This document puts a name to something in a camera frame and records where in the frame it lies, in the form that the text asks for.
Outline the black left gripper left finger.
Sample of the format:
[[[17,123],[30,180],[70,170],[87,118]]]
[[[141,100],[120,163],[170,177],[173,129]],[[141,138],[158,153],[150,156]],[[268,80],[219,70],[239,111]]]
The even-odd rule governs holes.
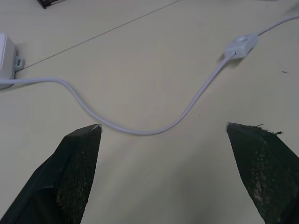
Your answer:
[[[101,134],[101,124],[94,124],[66,135],[31,175],[0,224],[81,224]]]

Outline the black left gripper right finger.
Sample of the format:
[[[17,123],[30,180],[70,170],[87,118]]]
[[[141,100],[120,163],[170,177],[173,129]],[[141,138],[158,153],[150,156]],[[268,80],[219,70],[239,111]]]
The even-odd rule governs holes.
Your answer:
[[[299,224],[299,157],[260,126],[226,126],[238,171],[265,224]]]

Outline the white plastic box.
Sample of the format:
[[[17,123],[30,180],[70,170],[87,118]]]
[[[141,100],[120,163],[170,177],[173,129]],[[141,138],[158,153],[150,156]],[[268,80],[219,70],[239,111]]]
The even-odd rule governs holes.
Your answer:
[[[22,70],[24,64],[13,41],[8,35],[0,33],[0,80],[14,80],[15,73]]]

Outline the black box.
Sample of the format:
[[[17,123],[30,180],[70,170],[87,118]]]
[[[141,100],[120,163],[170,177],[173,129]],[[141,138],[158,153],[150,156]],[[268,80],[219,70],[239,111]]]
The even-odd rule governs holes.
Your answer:
[[[65,0],[36,0],[43,9],[46,9],[49,6],[52,6],[54,4],[57,4],[59,2],[65,1]]]

